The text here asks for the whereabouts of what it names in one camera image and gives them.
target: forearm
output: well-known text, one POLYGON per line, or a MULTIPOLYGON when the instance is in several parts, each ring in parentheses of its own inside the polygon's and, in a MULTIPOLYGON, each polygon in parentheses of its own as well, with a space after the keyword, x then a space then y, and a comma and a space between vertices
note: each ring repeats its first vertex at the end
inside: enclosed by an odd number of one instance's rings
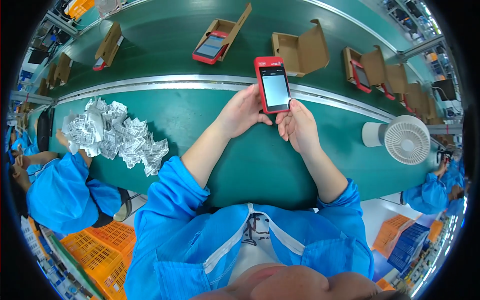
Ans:
POLYGON ((182 155, 182 163, 202 189, 229 141, 229 138, 219 132, 214 122, 182 155))
POLYGON ((317 185, 318 196, 322 202, 331 203, 343 193, 348 185, 347 179, 335 167, 320 145, 313 154, 302 155, 302 158, 317 185))
POLYGON ((84 159, 85 163, 87 164, 87 168, 90 168, 90 165, 92 164, 92 158, 88 157, 87 153, 83 149, 79 149, 78 154, 80 154, 82 156, 82 158, 84 159))
POLYGON ((59 154, 57 152, 44 151, 38 154, 30 155, 28 158, 30 159, 31 165, 44 165, 58 156, 59 154))

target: fan grille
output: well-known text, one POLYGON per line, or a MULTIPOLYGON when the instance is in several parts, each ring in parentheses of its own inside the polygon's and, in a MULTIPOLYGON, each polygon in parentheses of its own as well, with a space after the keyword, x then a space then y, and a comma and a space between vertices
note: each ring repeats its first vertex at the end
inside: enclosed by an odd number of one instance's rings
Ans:
POLYGON ((391 124, 385 132, 385 147, 388 153, 399 162, 416 165, 427 158, 430 152, 430 137, 427 132, 415 124, 399 122, 391 124), (402 142, 405 140, 412 141, 412 151, 402 148, 402 142))

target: computer monitor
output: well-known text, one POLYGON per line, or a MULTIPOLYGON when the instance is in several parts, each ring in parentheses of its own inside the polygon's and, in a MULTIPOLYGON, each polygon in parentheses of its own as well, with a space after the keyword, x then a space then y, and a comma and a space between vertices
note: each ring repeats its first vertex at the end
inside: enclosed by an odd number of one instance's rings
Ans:
POLYGON ((432 89, 438 92, 442 101, 456 100, 455 87, 452 79, 436 81, 432 84, 432 89))
POLYGON ((36 63, 37 65, 39 65, 49 55, 50 53, 46 51, 34 49, 32 50, 32 55, 30 55, 30 58, 28 59, 28 63, 36 63))

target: blue anti-static coat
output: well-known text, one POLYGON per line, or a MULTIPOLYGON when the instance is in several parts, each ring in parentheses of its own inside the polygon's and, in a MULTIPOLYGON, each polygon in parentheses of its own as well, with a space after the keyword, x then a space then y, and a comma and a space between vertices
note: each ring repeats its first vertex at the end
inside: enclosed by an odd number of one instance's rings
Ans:
POLYGON ((116 187, 91 180, 88 167, 77 153, 48 162, 36 173, 27 192, 28 214, 38 223, 63 234, 78 232, 98 220, 98 209, 113 216, 120 210, 120 193, 116 187))
MULTIPOLYGON (((40 150, 38 149, 38 145, 37 145, 37 140, 36 140, 36 137, 35 139, 33 140, 33 143, 31 145, 29 145, 25 150, 24 150, 24 155, 26 156, 29 156, 29 155, 35 155, 35 154, 38 154, 40 153, 40 150)), ((29 165, 28 168, 27 168, 27 173, 28 173, 28 177, 30 179, 30 182, 34 182, 35 181, 35 173, 40 171, 42 169, 42 165, 29 165)))
POLYGON ((433 173, 428 173, 425 183, 402 193, 403 200, 411 208, 426 215, 437 214, 447 209, 447 215, 457 215, 463 209, 463 199, 448 201, 447 187, 433 173))
POLYGON ((335 201, 317 199, 318 213, 239 204, 197 216, 210 192, 178 156, 163 165, 158 177, 135 216, 137 242, 124 285, 129 300, 186 300, 226 286, 251 213, 268 216, 281 263, 305 265, 324 276, 353 271, 373 277, 360 195, 351 179, 335 201))

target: device screen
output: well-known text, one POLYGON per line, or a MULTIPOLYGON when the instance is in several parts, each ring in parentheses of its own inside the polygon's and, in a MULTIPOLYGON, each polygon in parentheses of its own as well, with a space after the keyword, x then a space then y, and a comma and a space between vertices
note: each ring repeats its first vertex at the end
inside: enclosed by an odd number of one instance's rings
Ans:
POLYGON ((268 111, 287 110, 290 106, 290 91, 284 67, 260 69, 268 111))
POLYGON ((209 35, 203 44, 198 47, 195 54, 207 58, 215 58, 222 46, 223 37, 209 35))
POLYGON ((353 65, 353 67, 355 68, 355 72, 357 73, 360 84, 367 88, 370 88, 365 70, 356 65, 353 65))

